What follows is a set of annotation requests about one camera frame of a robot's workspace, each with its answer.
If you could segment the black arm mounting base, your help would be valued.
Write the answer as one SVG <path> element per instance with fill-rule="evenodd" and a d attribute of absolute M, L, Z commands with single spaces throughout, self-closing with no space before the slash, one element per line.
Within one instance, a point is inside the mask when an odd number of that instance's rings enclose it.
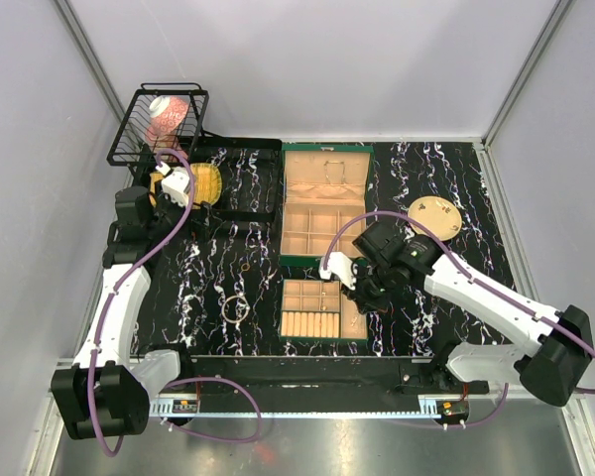
<path fill-rule="evenodd" d="M 427 358 L 208 357 L 184 364 L 192 384 L 162 390 L 159 417 L 428 417 L 436 401 L 483 397 Z"/>

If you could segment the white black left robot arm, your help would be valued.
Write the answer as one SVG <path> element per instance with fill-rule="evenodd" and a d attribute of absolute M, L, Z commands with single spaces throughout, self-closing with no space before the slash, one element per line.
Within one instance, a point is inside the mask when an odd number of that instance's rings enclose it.
<path fill-rule="evenodd" d="M 133 333 L 151 286 L 164 238 L 180 229 L 157 217 L 150 193 L 131 186 L 115 195 L 117 218 L 103 255 L 103 282 L 95 316 L 72 363 L 54 372 L 51 391 L 73 440 L 142 433 L 150 406 L 168 387 L 175 393 L 193 383 L 179 344 L 150 351 L 131 363 Z"/>

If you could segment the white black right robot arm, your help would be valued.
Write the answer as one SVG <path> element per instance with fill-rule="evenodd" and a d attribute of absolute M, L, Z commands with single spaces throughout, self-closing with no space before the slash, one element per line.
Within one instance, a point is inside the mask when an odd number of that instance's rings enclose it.
<path fill-rule="evenodd" d="M 320 273 L 337 278 L 360 311 L 381 309 L 395 292 L 414 287 L 508 338 L 496 346 L 464 342 L 443 350 L 429 371 L 440 392 L 498 382 L 520 385 L 540 401 L 563 407 L 577 391 L 593 359 L 589 316 L 581 308 L 559 310 L 522 296 L 475 270 L 434 236 L 405 238 L 382 221 L 372 223 L 353 245 L 368 263 L 366 272 L 358 272 L 344 253 L 333 252 Z"/>

